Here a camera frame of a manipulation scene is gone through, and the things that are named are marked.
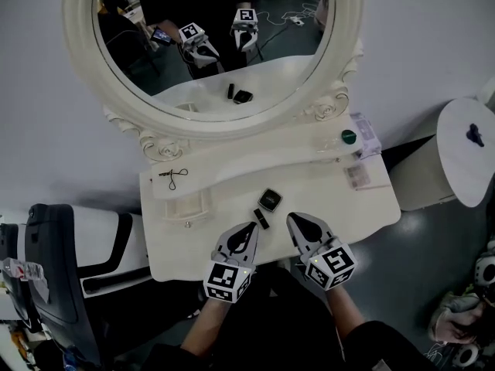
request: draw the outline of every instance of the mirror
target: mirror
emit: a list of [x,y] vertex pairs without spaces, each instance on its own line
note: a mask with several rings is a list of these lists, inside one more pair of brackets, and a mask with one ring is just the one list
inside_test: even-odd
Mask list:
[[177,117],[232,121],[276,106],[307,80],[331,36],[334,5],[97,0],[94,28],[115,75],[141,99]]

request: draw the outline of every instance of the vanity table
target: vanity table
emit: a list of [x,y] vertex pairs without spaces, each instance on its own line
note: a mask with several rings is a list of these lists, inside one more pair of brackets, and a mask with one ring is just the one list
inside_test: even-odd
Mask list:
[[263,210],[270,228],[260,232],[254,259],[257,265],[299,254],[285,222],[290,212],[304,211],[324,219],[344,243],[363,240],[383,226],[396,223],[401,211],[381,155],[363,161],[371,178],[368,189],[356,191],[347,182],[343,167],[354,163],[354,158],[347,156],[340,162],[272,168],[222,182],[211,190],[217,208],[215,217],[189,228],[163,219],[164,204],[153,196],[151,172],[143,172],[139,184],[153,278],[203,279],[220,235],[236,224],[254,219],[253,210],[259,207],[258,199],[266,188],[274,189],[283,200],[273,213]]
[[[262,63],[251,64],[252,54],[263,46],[258,51],[254,44],[250,51],[237,46],[238,53],[250,57],[243,67],[225,70],[218,60],[209,63],[217,73],[201,77],[189,70],[198,78],[182,83],[175,76],[181,67],[167,67],[161,74],[172,85],[156,95],[140,90],[115,65],[101,38],[95,1],[64,0],[67,47],[75,70],[102,100],[106,118],[136,135],[151,164],[139,183],[149,263],[157,281],[203,279],[218,237],[236,224],[255,221],[253,212],[267,188],[283,200],[273,213],[263,210],[270,227],[260,232],[256,264],[298,254],[285,223],[290,212],[325,220],[345,243],[398,221],[400,209],[381,155],[359,160],[364,140],[350,117],[348,82],[363,55],[358,39],[363,0],[307,0],[291,7],[293,15],[304,18],[295,29],[298,43],[319,40],[311,54],[301,54],[298,43],[283,39],[277,27],[297,21],[287,23],[285,15],[277,19],[274,12],[258,17],[274,26],[263,27],[271,32],[266,39],[293,51],[283,57],[266,53]],[[263,10],[260,1],[266,0],[250,2],[255,11]],[[279,1],[286,10],[292,0],[271,3]],[[323,33],[314,23],[317,6],[327,14]],[[236,43],[233,32],[225,29],[220,36]],[[178,65],[195,64],[190,56],[182,58]],[[227,98],[230,83],[235,92],[247,90],[254,98],[235,104]],[[356,133],[356,140],[344,141],[343,131]],[[344,169],[358,164],[369,183],[355,190]]]

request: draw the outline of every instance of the cable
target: cable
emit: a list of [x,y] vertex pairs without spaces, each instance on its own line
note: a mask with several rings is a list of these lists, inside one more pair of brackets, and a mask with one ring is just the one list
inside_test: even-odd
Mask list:
[[270,20],[270,12],[261,11],[257,12],[256,15],[267,14],[266,22],[271,23],[273,26],[283,26],[286,24],[287,20],[290,18],[304,19],[304,18],[314,18],[316,16],[316,9],[318,8],[315,4],[302,3],[302,7],[304,8],[302,11],[287,11],[284,15],[282,15],[281,20],[284,22],[276,23]]
[[447,342],[443,342],[443,343],[435,343],[431,348],[430,350],[427,352],[427,353],[423,353],[423,356],[425,356],[428,360],[430,360],[431,362],[433,362],[436,366],[438,366],[440,364],[440,362],[442,361],[443,359],[443,354],[441,354],[438,349],[440,348],[443,348],[447,345]]
[[189,174],[189,171],[187,169],[180,169],[180,171],[178,172],[174,172],[173,169],[171,169],[169,172],[163,172],[163,173],[160,173],[159,176],[170,176],[170,184],[169,184],[169,188],[174,191],[177,187],[176,187],[176,183],[173,181],[173,176],[174,175],[183,175],[183,176],[187,176]]
[[260,56],[260,59],[261,60],[265,60],[265,58],[263,57],[263,54],[261,53],[261,51],[266,47],[266,45],[271,42],[275,37],[281,35],[285,30],[287,30],[291,24],[291,22],[289,24],[287,24],[287,20],[288,19],[291,19],[291,18],[297,18],[297,19],[304,19],[304,18],[314,18],[315,15],[316,15],[316,9],[317,9],[317,6],[314,5],[314,4],[309,4],[309,3],[302,3],[302,7],[304,8],[303,11],[288,11],[286,12],[282,17],[281,19],[284,21],[282,23],[275,23],[273,21],[270,20],[270,12],[268,11],[261,11],[261,12],[257,12],[256,15],[260,15],[260,14],[267,14],[267,17],[266,17],[266,21],[268,23],[271,23],[272,25],[274,26],[285,26],[284,29],[280,30],[279,32],[275,33],[272,37],[270,37],[269,39],[267,39],[263,45],[260,47],[258,46],[258,44],[256,44],[256,47],[258,48],[258,53],[256,55],[254,55],[248,62],[247,64],[249,65],[253,60],[255,60],[258,56]]
[[261,51],[266,47],[266,45],[271,42],[275,37],[277,36],[280,36],[285,30],[287,30],[288,28],[290,27],[290,24],[288,24],[284,29],[282,30],[279,30],[278,32],[276,32],[272,37],[270,37],[269,39],[267,39],[263,45],[261,47],[258,47],[258,53],[256,55],[254,55],[248,62],[247,62],[247,65],[249,65],[249,63],[251,63],[253,60],[255,60],[258,55],[261,57]]
[[191,62],[190,60],[186,59],[186,56],[184,55],[183,48],[179,44],[177,44],[177,48],[179,49],[180,56],[183,58],[184,62],[195,64],[194,61]]

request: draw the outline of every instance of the stool top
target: stool top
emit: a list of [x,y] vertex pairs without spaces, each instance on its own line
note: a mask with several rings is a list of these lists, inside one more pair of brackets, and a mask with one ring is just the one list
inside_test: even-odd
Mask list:
[[468,207],[479,205],[495,173],[495,114],[477,100],[456,99],[440,114],[437,143],[445,176],[459,201]]

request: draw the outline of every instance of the ornate mirror frame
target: ornate mirror frame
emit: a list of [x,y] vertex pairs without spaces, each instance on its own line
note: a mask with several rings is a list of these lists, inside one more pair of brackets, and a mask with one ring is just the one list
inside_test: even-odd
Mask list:
[[302,123],[308,119],[324,121],[347,108],[346,81],[357,69],[356,58],[362,55],[358,32],[363,0],[335,0],[334,18],[329,15],[332,30],[324,33],[303,74],[307,80],[297,90],[266,111],[234,121],[195,121],[198,113],[185,111],[181,113],[184,117],[178,117],[159,110],[159,102],[144,92],[138,96],[130,81],[125,84],[108,51],[99,46],[95,4],[96,0],[63,0],[64,32],[72,64],[104,104],[107,119],[122,131],[138,135],[150,162],[178,158],[192,144],[203,148],[293,124],[294,117],[300,117]]

